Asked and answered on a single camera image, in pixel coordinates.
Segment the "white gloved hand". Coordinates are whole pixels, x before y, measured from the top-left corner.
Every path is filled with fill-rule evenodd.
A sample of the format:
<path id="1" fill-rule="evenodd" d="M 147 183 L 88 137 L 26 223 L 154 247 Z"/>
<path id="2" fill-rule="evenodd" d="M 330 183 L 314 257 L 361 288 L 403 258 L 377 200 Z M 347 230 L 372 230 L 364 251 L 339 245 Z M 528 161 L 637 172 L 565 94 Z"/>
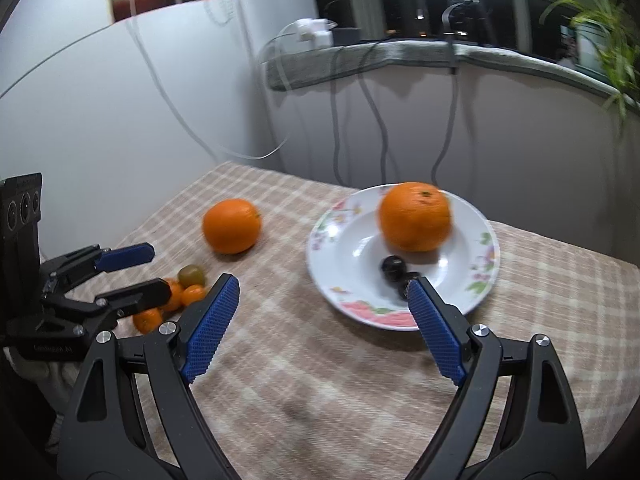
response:
<path id="1" fill-rule="evenodd" d="M 51 408 L 58 414 L 66 412 L 79 374 L 79 364 L 29 361 L 14 348 L 4 348 L 3 352 L 18 376 L 38 386 Z"/>

